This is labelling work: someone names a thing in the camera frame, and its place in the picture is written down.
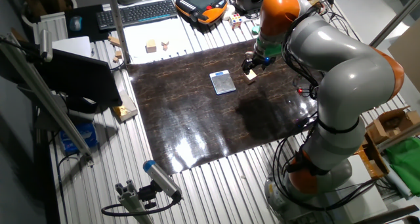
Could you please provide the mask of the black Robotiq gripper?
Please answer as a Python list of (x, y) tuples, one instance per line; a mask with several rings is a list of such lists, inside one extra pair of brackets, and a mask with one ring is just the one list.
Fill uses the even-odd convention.
[(250, 72), (251, 66), (254, 66), (253, 71), (262, 72), (262, 66), (269, 66), (275, 61), (275, 56), (262, 56), (259, 53), (247, 51), (245, 52), (245, 60), (243, 61), (241, 68), (244, 74), (248, 74)]

